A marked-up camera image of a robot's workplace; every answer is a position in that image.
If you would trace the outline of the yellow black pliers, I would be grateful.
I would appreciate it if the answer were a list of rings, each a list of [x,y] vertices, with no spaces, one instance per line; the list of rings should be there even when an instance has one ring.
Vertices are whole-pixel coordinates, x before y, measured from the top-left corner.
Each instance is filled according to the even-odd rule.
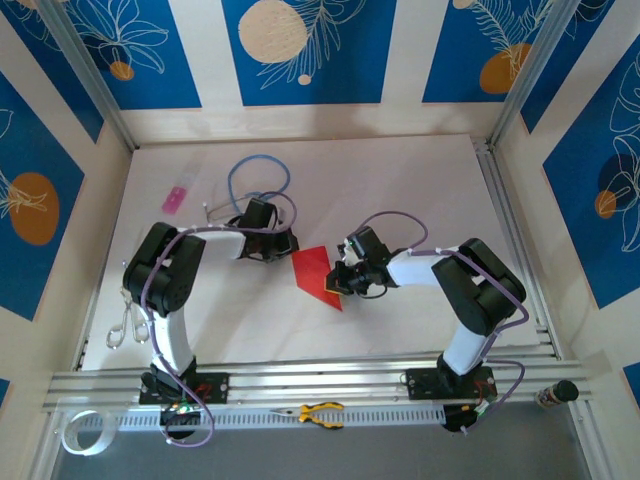
[[[296,418],[299,423],[311,423],[326,430],[342,429],[344,427],[342,422],[328,422],[315,416],[317,412],[327,409],[343,411],[344,406],[337,402],[322,402],[313,405],[303,404],[299,407],[272,409],[271,413],[281,417]]]

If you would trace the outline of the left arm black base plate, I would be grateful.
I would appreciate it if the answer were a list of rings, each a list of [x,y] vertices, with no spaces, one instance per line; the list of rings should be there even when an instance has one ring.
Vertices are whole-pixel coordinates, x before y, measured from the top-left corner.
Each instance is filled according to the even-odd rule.
[[[193,392],[191,395],[165,372],[145,372],[141,376],[139,404],[161,405],[186,401],[190,405],[195,405],[196,399],[205,404],[226,404],[229,378],[230,375],[227,373],[189,374],[184,381]]]

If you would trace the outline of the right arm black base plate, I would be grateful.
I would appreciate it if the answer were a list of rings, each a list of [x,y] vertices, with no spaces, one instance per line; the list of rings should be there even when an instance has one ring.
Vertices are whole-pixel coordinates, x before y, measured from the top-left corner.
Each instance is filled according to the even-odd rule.
[[[448,375],[437,368],[408,369],[405,377],[410,400],[478,402],[493,400],[498,394],[493,371],[487,366],[464,376]]]

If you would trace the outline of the aluminium side rail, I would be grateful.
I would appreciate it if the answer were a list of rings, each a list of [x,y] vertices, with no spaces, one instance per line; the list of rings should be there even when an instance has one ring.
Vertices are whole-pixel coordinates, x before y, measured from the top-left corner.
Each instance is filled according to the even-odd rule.
[[[548,353],[548,356],[552,356],[557,360],[565,360],[566,354],[563,351],[562,345],[558,342],[549,308],[536,277],[529,252],[525,245],[523,231],[509,198],[504,176],[498,162],[487,146],[484,138],[472,137],[471,141],[489,195],[496,210],[502,232],[506,239],[509,255],[513,264],[511,270],[521,280],[527,293],[525,305],[530,314],[530,320],[527,324],[533,325],[536,332],[542,335],[542,339],[539,341],[540,347],[534,347],[534,350],[542,350],[543,345],[549,345],[552,352]]]

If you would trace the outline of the black electronics module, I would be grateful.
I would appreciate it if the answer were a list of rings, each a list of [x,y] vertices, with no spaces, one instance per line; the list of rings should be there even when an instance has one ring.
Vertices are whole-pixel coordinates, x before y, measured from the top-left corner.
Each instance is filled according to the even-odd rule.
[[[160,428],[168,442],[182,441],[195,433],[201,414],[188,402],[174,403],[160,412]]]
[[[476,404],[445,405],[444,428],[452,433],[467,433],[480,419],[492,410],[492,404],[486,401]]]

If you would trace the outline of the blue stethoscope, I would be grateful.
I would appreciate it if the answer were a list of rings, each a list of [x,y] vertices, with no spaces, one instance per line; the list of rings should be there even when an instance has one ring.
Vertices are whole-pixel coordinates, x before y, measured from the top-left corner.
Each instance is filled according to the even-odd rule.
[[[238,197],[235,194],[235,190],[234,190],[234,175],[240,170],[241,167],[243,167],[244,165],[251,163],[251,162],[255,162],[255,161],[266,161],[266,162],[271,162],[275,165],[277,165],[283,172],[285,175],[285,180],[283,185],[277,189],[274,193],[268,193],[268,192],[262,192],[262,191],[249,191],[246,192],[244,195]],[[212,223],[215,220],[214,217],[214,213],[226,208],[227,206],[231,206],[233,208],[233,212],[235,214],[241,214],[242,211],[239,207],[239,202],[240,201],[244,201],[244,200],[250,200],[250,199],[264,199],[264,200],[268,200],[271,199],[275,196],[278,196],[280,194],[283,194],[286,192],[286,190],[288,189],[289,185],[291,183],[291,172],[290,169],[288,168],[288,166],[281,161],[279,158],[274,157],[272,155],[268,155],[268,154],[253,154],[253,155],[249,155],[247,157],[242,158],[241,160],[239,160],[229,171],[228,175],[227,175],[227,180],[226,180],[226,186],[227,186],[227,192],[228,192],[228,196],[229,196],[229,201],[223,204],[220,204],[216,207],[209,207],[206,203],[203,203],[203,209],[205,212],[205,217],[206,220],[209,223]]]

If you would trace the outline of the metal tongs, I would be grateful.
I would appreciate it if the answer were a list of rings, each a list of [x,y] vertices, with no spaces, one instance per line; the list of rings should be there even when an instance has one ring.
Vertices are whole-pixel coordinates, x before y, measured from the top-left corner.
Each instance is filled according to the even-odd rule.
[[[128,328],[131,328],[131,337],[135,343],[144,344],[149,340],[147,323],[139,317],[139,308],[134,305],[131,293],[123,285],[120,285],[119,293],[124,303],[122,319],[109,329],[105,339],[106,347],[111,350],[121,347]]]

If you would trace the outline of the aluminium frame post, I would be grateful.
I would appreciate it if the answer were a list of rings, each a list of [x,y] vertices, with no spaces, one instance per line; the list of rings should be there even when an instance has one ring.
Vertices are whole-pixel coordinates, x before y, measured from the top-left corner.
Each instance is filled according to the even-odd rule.
[[[133,153],[138,147],[118,103],[77,33],[64,7],[57,0],[34,0],[38,13],[74,74],[118,140]]]
[[[528,134],[537,129],[593,34],[582,17],[582,0],[549,0],[547,5],[549,15],[486,140],[490,150],[499,146],[517,120],[524,122]]]

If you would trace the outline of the black capped bottle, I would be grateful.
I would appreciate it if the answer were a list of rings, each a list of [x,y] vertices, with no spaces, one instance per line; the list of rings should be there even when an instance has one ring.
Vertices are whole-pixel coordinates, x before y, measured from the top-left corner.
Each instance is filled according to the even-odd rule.
[[[560,380],[538,391],[534,397],[535,402],[543,408],[558,406],[575,401],[578,398],[579,389],[570,380]]]

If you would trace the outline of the red paper sheet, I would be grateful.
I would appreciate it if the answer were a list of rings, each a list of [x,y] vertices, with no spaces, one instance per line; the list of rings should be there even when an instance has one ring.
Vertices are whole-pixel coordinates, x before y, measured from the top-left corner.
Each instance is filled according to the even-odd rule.
[[[324,304],[342,311],[340,295],[326,289],[326,277],[330,273],[327,248],[316,246],[292,254],[296,285],[302,291]]]

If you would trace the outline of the aluminium mounting rail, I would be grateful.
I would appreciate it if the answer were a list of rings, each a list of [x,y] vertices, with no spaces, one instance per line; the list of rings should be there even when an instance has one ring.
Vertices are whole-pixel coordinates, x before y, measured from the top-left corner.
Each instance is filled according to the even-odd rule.
[[[567,379],[579,389],[582,401],[594,398],[588,373],[580,362],[552,357],[520,357],[525,375],[511,395],[527,401],[533,395]],[[210,364],[203,373],[227,373],[229,408],[281,407],[300,403],[338,401],[346,406],[409,402],[402,384],[404,372],[436,365],[431,357],[380,357],[352,361]],[[57,372],[45,395],[42,410],[88,408],[125,409],[138,406],[141,369]]]

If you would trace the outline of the pink capped clear tube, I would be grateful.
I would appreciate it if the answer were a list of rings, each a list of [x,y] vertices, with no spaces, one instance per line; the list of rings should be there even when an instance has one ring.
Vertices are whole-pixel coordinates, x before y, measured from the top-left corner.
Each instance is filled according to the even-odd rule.
[[[195,183],[201,168],[202,161],[198,158],[192,158],[187,162],[177,179],[173,182],[161,206],[161,211],[164,214],[175,215],[177,213]]]

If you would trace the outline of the clear tape roll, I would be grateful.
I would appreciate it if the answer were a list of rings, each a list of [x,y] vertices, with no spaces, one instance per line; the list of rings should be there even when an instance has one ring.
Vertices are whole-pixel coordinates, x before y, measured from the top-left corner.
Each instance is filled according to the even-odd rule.
[[[89,420],[96,420],[99,430],[97,439],[89,446],[79,441],[80,430]],[[95,456],[104,452],[113,442],[117,432],[115,417],[104,410],[84,410],[76,413],[64,427],[61,442],[66,452],[77,456]]]

